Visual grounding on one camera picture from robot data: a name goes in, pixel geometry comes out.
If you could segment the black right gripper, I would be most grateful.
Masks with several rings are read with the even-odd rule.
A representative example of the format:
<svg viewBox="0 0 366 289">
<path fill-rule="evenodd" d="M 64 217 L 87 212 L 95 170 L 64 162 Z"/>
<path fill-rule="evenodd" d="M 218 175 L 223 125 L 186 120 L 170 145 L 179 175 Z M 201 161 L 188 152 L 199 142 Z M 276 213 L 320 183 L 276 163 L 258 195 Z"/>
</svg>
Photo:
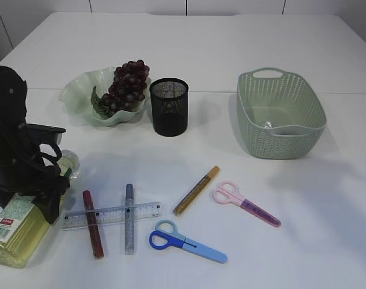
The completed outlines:
<svg viewBox="0 0 366 289">
<path fill-rule="evenodd" d="M 36 143 L 27 123 L 0 126 L 0 207 L 6 207 L 16 193 L 32 196 L 53 225 L 60 214 L 61 197 L 70 187 L 57 164 L 61 156 L 58 144 Z"/>
</svg>

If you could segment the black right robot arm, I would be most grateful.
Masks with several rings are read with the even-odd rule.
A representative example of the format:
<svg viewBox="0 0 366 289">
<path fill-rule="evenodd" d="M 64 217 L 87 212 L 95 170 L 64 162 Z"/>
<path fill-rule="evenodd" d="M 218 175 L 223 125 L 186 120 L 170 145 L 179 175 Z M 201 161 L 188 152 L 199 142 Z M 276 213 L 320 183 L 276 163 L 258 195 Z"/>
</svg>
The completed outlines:
<svg viewBox="0 0 366 289">
<path fill-rule="evenodd" d="M 49 224 L 60 214 L 60 199 L 70 187 L 58 161 L 64 128 L 26 122 L 28 87 L 10 67 L 0 66 L 0 207 L 15 194 L 32 203 Z"/>
</svg>

